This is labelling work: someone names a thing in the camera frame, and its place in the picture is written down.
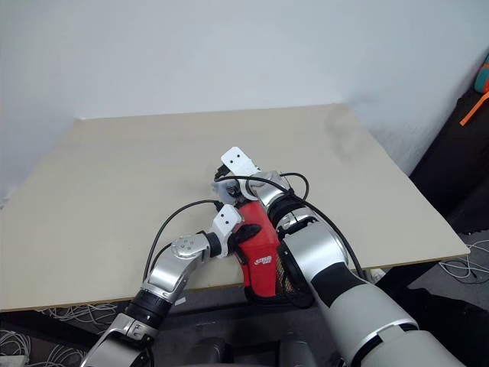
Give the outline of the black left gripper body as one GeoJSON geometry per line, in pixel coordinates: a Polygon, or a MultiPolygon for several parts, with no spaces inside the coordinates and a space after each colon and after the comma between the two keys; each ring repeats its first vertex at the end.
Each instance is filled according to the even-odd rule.
{"type": "Polygon", "coordinates": [[[238,231],[233,232],[228,237],[228,241],[227,241],[228,253],[229,254],[235,253],[239,245],[246,241],[247,241],[247,232],[245,229],[239,229],[238,231]]]}

